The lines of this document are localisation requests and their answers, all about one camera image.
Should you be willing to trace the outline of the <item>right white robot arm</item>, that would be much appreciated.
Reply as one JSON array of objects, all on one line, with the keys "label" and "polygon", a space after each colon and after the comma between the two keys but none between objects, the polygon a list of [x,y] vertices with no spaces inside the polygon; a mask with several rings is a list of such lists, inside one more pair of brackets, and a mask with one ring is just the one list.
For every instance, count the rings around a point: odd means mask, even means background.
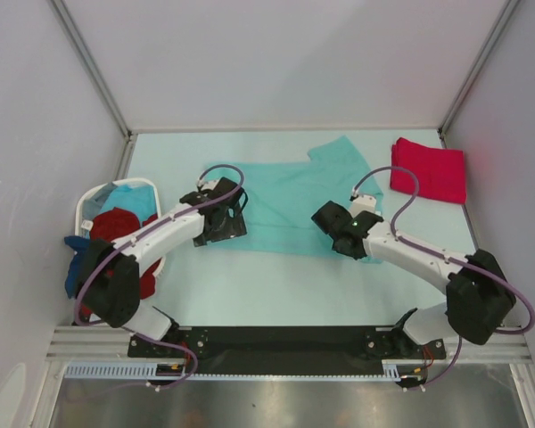
[{"label": "right white robot arm", "polygon": [[394,349],[413,358],[435,339],[459,336],[485,344],[514,307],[514,293],[505,286],[495,257],[483,250],[461,255],[428,248],[397,233],[380,215],[360,210],[353,215],[329,201],[311,217],[332,240],[332,250],[352,259],[371,257],[401,268],[440,291],[446,301],[412,309],[397,324]]}]

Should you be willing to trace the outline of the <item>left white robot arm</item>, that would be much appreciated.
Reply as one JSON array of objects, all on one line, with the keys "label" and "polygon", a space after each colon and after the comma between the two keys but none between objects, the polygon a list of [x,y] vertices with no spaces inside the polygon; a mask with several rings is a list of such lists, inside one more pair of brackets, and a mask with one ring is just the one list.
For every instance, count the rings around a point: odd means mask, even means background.
[{"label": "left white robot arm", "polygon": [[90,242],[79,270],[76,306],[113,327],[148,338],[158,355],[173,354],[179,345],[173,320],[141,298],[141,277],[176,247],[229,240],[247,234],[243,186],[222,177],[200,181],[197,188],[147,226],[111,242]]}]

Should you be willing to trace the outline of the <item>teal t-shirt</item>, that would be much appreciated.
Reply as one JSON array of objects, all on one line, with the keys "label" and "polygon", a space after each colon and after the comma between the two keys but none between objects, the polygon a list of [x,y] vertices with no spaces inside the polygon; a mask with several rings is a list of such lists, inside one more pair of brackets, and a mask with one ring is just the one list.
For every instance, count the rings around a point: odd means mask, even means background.
[{"label": "teal t-shirt", "polygon": [[365,157],[346,136],[309,147],[270,138],[249,161],[232,153],[215,155],[205,169],[231,164],[244,174],[249,201],[243,210],[247,235],[221,241],[219,249],[337,258],[332,240],[311,217],[325,203],[350,206],[350,192],[371,171]]}]

